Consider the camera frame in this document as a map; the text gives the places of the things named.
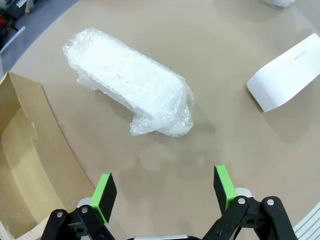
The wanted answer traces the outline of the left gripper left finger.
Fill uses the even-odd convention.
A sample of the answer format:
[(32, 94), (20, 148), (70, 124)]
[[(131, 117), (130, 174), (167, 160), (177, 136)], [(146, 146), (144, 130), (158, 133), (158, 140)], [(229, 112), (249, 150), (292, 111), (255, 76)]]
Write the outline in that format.
[(88, 204), (82, 204), (72, 212), (55, 209), (51, 212), (42, 240), (113, 240), (107, 229), (117, 196), (117, 188), (111, 173), (101, 175), (92, 198)]

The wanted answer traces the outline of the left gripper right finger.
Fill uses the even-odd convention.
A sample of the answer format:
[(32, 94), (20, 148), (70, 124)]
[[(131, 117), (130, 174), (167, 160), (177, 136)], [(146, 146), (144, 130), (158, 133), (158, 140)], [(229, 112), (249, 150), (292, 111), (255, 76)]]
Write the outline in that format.
[(276, 196), (261, 201), (236, 192), (225, 165), (214, 166), (213, 187), (221, 217), (204, 240), (234, 240), (242, 229), (252, 229), (260, 240), (296, 240), (285, 207)]

